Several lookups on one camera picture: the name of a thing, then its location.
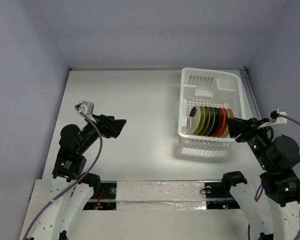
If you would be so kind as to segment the orange red plate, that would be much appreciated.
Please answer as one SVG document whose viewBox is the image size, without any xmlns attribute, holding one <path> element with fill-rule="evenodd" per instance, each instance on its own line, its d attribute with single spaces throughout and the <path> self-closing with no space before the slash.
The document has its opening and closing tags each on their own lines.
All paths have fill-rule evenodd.
<svg viewBox="0 0 300 240">
<path fill-rule="evenodd" d="M 226 118 L 228 117 L 228 111 L 225 108 L 219 107 L 219 124 L 217 130 L 212 135 L 214 138 L 218 138 L 226 129 Z"/>
</svg>

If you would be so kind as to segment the blue grey patterned plate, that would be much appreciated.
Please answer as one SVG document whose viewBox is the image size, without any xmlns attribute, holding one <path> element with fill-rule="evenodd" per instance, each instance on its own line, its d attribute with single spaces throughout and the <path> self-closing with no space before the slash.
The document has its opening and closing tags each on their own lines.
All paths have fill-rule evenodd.
<svg viewBox="0 0 300 240">
<path fill-rule="evenodd" d="M 214 123 L 215 123 L 215 118 L 216 118 L 215 109 L 213 107 L 209 107 L 209 110 L 210 110 L 210 120 L 209 120 L 207 130 L 205 132 L 205 135 L 207 137 L 209 137 L 211 134 L 211 131 L 212 131 Z"/>
</svg>

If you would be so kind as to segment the yellow patterned plate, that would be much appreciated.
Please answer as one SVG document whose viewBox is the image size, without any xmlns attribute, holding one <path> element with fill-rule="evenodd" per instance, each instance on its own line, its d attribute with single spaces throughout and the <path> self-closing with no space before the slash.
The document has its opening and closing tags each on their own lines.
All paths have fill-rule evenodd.
<svg viewBox="0 0 300 240">
<path fill-rule="evenodd" d="M 202 127 L 202 133 L 201 133 L 202 136 L 205 135 L 205 132 L 207 131 L 207 128 L 210 124 L 210 118 L 211 118 L 210 108 L 208 106 L 205 106 L 204 109 L 205 109 L 205 121 Z"/>
</svg>

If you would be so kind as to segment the lime green plate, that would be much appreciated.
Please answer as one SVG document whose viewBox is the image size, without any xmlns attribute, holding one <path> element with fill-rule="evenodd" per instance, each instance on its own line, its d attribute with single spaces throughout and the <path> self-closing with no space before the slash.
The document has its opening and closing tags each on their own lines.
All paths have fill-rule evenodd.
<svg viewBox="0 0 300 240">
<path fill-rule="evenodd" d="M 199 109 L 200 109 L 200 120 L 199 120 L 198 127 L 194 132 L 194 135 L 198 135 L 200 133 L 200 131 L 202 130 L 202 128 L 204 126 L 205 120 L 206 120 L 207 110 L 205 109 L 204 106 L 200 106 Z"/>
</svg>

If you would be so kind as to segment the beige plate with black patch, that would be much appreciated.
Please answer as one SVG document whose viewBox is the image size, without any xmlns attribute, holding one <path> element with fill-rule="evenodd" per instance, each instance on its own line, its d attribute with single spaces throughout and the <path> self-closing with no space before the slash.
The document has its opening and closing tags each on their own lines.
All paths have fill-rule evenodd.
<svg viewBox="0 0 300 240">
<path fill-rule="evenodd" d="M 201 120 L 201 109 L 198 105 L 195 105 L 191 109 L 189 116 L 187 117 L 187 122 L 186 122 L 187 134 L 193 135 L 196 132 L 200 120 Z"/>
</svg>

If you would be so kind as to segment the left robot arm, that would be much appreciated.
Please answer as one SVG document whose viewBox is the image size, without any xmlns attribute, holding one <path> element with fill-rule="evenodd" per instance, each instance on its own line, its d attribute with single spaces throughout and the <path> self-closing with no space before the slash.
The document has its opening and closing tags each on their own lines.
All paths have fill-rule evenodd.
<svg viewBox="0 0 300 240">
<path fill-rule="evenodd" d="M 102 147 L 104 138 L 117 138 L 127 121 L 78 113 L 85 118 L 86 126 L 80 129 L 69 124 L 62 128 L 48 202 L 30 223 L 25 240 L 67 240 L 88 200 L 100 194 L 100 176 L 90 172 L 96 161 L 84 170 L 84 153 L 96 140 Z"/>
</svg>

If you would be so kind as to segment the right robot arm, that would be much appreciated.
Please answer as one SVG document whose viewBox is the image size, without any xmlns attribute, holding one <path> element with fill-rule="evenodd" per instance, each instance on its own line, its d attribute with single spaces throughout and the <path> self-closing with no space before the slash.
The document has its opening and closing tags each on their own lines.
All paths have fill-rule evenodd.
<svg viewBox="0 0 300 240">
<path fill-rule="evenodd" d="M 248 181 L 240 171 L 225 173 L 220 190 L 239 204 L 257 240 L 300 239 L 300 179 L 293 167 L 300 162 L 299 145 L 291 137 L 273 138 L 270 120 L 227 118 L 230 137 L 247 143 L 261 166 L 261 186 L 270 206 L 272 223 L 263 216 Z"/>
</svg>

